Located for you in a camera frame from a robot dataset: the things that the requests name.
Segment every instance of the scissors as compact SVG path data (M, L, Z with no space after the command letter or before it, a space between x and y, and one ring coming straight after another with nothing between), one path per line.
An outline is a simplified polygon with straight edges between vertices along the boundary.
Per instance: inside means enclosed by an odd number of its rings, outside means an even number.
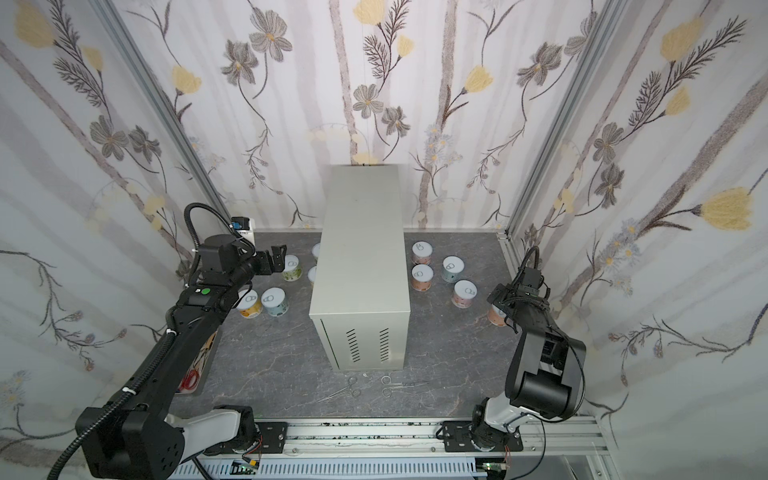
M339 390L338 392L331 393L326 398L320 399L317 402L324 402L326 400L335 399L337 396L344 396L344 395L351 395L353 398L359 397L360 396L360 390L352 388L352 385L355 385L356 382L357 382L357 377L356 376L349 377L346 380L346 384L347 384L346 387L344 387L343 389Z
M422 386L426 385L429 382L407 382L407 383L392 383L392 377L389 375L384 375L382 377L382 385L385 385L385 387L382 389L382 395L385 398L389 398L392 396L392 392L397 389L407 389L412 386Z

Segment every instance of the ventilation slot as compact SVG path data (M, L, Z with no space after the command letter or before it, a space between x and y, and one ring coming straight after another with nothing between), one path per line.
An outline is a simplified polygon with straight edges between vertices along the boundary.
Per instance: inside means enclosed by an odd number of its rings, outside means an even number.
M357 333L355 332L355 329L351 329L346 333L346 341L349 344L349 354L352 356L352 361L360 361L360 347L357 344Z
M389 360L389 329L379 332L379 358L382 362Z

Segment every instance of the beige metal box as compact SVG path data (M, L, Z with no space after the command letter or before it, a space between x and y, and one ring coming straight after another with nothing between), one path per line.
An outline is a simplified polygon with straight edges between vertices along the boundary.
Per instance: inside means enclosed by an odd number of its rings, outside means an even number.
M411 313L397 166L333 167L310 305L334 369L397 370Z

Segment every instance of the wall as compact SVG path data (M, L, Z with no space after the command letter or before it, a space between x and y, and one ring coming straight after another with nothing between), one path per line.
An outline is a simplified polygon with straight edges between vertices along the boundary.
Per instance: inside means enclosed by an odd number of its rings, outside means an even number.
M515 231L630 480L768 475L766 27L765 2L630 2Z
M206 201L100 25L87 2L0 5L3 478L43 478L149 352Z
M399 164L403 223L504 228L602 2L131 2L233 214L323 224L331 164Z

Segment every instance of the tin can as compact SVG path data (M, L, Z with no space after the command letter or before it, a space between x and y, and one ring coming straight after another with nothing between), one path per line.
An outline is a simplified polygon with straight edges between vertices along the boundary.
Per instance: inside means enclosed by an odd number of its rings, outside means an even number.
M261 303L271 316L282 316L288 311L286 293L282 288L276 286L262 294Z
M488 310L488 320L496 326L506 326L504 319L507 318L507 314L496 308L496 305L491 305Z
M411 269L411 286L414 290L425 292L432 286L432 277L434 276L432 268L427 265L416 265Z
M283 280L287 282L295 282L301 278L301 265L299 265L299 257L296 255L286 255L286 267L283 270Z
M237 298L242 300L237 304L237 310L245 318L256 318L261 313L262 305L259 294L255 290L243 290Z
M432 245L416 242L411 248L411 261L417 265L429 265L432 261Z
M310 268L310 271L306 273L306 278L310 279L312 288L315 288L315 276L317 276L317 265Z
M442 279L448 283L455 283L464 271L464 260L458 257L446 257L442 261Z
M458 308L469 308L478 294L478 287L469 280L459 280L453 287L451 301Z

